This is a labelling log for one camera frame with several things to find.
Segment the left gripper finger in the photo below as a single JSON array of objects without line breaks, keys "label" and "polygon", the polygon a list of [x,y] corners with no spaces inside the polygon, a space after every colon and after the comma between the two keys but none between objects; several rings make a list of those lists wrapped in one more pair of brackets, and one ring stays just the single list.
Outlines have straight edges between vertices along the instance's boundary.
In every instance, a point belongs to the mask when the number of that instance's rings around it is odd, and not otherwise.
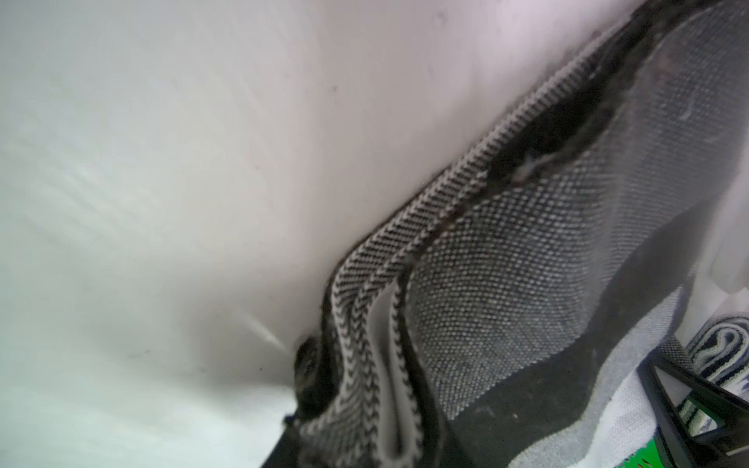
[{"label": "left gripper finger", "polygon": [[664,356],[649,356],[638,376],[655,421],[665,467],[746,467],[748,403]]}]

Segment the green plastic basket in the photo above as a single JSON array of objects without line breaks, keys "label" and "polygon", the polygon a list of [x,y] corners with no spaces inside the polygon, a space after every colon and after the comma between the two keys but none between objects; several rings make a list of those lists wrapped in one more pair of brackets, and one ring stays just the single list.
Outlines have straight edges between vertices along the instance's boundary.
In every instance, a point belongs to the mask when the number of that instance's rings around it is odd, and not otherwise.
[{"label": "green plastic basket", "polygon": [[643,448],[628,456],[616,468],[664,468],[655,439],[651,439]]}]

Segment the black white checkered scarf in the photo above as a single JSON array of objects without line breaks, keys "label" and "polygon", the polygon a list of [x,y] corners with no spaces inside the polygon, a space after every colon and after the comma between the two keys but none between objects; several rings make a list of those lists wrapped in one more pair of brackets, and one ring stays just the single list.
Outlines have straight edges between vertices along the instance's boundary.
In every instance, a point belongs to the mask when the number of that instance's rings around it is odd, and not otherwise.
[{"label": "black white checkered scarf", "polygon": [[364,238],[269,467],[567,467],[681,324],[748,134],[748,5],[647,1]]}]

